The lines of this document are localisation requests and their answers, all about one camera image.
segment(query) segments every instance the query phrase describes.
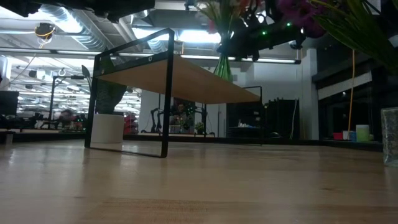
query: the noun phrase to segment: glass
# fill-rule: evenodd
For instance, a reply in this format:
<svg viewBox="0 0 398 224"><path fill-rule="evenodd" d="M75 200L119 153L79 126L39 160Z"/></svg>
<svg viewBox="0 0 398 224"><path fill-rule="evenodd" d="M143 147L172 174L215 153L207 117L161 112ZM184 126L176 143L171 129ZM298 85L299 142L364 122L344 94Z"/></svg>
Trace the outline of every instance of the glass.
<svg viewBox="0 0 398 224"><path fill-rule="evenodd" d="M398 108L381 110L384 164L398 167Z"/></svg>

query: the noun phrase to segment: black metal frame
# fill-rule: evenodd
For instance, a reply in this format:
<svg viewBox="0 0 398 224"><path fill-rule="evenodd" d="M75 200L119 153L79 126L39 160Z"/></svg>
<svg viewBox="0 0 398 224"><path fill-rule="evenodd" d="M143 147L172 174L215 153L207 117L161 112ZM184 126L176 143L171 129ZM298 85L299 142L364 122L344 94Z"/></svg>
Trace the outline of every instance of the black metal frame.
<svg viewBox="0 0 398 224"><path fill-rule="evenodd" d="M53 108L53 104L54 104L54 93L55 93L55 87L57 87L58 85L55 84L56 79L58 78L71 78L71 79L85 79L84 77L81 78L75 78L77 77L77 75L56 75L52 77L52 87L51 87L51 100L50 100L50 111L49 111L49 121L52 120L52 108Z"/></svg>
<svg viewBox="0 0 398 224"><path fill-rule="evenodd" d="M131 62L127 62L121 65L116 65L112 70L99 70L100 68L100 59L101 57L109 56L109 55L118 55L120 50L124 50L126 48L147 42L148 40L152 40L160 35L168 34L169 41L168 41L168 49L166 52L162 52L159 54L155 54L149 57L140 58L137 60L133 60ZM95 103L97 99L97 88L98 88L98 77L101 75L107 75L110 73L118 72L121 70L125 70L127 68L134 68L141 65L146 65L149 63L158 62L161 60L167 60L167 71L166 71L166 91L165 91L165 100L164 100L164 114L170 114L170 104L171 104L171 97L172 97L172 80L173 80L173 62L174 62L174 35L175 32L170 29L166 28L160 30L156 33L148 35L145 38L137 39L132 42L120 45L119 47L115 47L111 50L105 51L95 56L94 61L94 72L93 72L93 83L91 86L91 95L90 95L90 105L88 109L88 123L86 129L86 137L85 137L85 147L91 147L91 134L93 130L93 120L95 114ZM151 156L151 157L158 157L158 158L166 158L167 153L169 151L169 125L170 125L170 116L163 116L163 133L162 133L162 149L160 155L155 154L147 154L147 153L140 153L140 152L130 152L132 154L139 154L143 156Z"/></svg>
<svg viewBox="0 0 398 224"><path fill-rule="evenodd" d="M248 87L243 87L244 89L249 89L249 88L260 88L260 145L264 142L264 128L262 123L264 122L264 105L262 104L262 86L248 86Z"/></svg>

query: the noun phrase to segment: glass vase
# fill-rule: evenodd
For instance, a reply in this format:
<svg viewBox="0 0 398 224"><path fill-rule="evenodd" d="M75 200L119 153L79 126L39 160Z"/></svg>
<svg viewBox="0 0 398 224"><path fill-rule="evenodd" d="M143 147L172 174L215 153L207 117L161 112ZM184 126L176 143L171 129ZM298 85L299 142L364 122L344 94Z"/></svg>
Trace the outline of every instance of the glass vase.
<svg viewBox="0 0 398 224"><path fill-rule="evenodd" d="M220 55L220 59L218 60L218 64L216 66L216 69L214 70L214 74L221 77L222 79L232 82L231 67L229 66L229 60L227 55Z"/></svg>
<svg viewBox="0 0 398 224"><path fill-rule="evenodd" d="M381 110L384 164L398 167L398 108Z"/></svg>

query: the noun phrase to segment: red object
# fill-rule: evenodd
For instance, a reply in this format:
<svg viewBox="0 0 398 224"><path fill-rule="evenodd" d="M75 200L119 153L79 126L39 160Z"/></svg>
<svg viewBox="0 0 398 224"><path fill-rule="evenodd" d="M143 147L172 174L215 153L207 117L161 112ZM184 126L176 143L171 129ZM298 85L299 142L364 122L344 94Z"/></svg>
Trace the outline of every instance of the red object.
<svg viewBox="0 0 398 224"><path fill-rule="evenodd" d="M215 34L215 33L217 33L216 26L214 25L214 22L211 21L211 20L209 20L209 29L207 30L207 32L208 32L209 34Z"/></svg>
<svg viewBox="0 0 398 224"><path fill-rule="evenodd" d="M136 116L130 114L124 118L124 134L138 134Z"/></svg>
<svg viewBox="0 0 398 224"><path fill-rule="evenodd" d="M343 140L343 133L333 133L333 138L335 140Z"/></svg>

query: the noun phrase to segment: orange cable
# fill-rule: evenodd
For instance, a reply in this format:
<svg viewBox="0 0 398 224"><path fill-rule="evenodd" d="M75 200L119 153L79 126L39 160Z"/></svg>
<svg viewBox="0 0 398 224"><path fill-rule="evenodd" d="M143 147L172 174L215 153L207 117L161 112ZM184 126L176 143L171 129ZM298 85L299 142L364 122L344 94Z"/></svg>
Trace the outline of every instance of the orange cable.
<svg viewBox="0 0 398 224"><path fill-rule="evenodd" d="M348 134L347 139L349 139L349 131L351 130L351 115L353 112L353 98L354 98L354 79L355 79L355 50L353 50L353 85L351 86L351 99L349 101L349 116L348 116Z"/></svg>
<svg viewBox="0 0 398 224"><path fill-rule="evenodd" d="M300 51L301 51L301 58L300 58L300 61L302 61L303 60L303 48L301 48L300 49ZM303 97L303 93L304 93L304 91L303 91L303 63L300 63L301 64L301 96ZM303 137L304 137L304 139L306 139L307 138L307 136L305 135L305 122L304 122L304 119L302 119L302 123L303 123Z"/></svg>
<svg viewBox="0 0 398 224"><path fill-rule="evenodd" d="M52 34L52 33L55 31L55 27L54 27L54 29L52 29L50 32L48 32L48 33L46 33L46 34L37 34L37 33L36 33L36 29L37 29L37 27L35 27L35 34L36 34L36 36L38 36L38 37L45 37L45 36L48 36L48 35Z"/></svg>

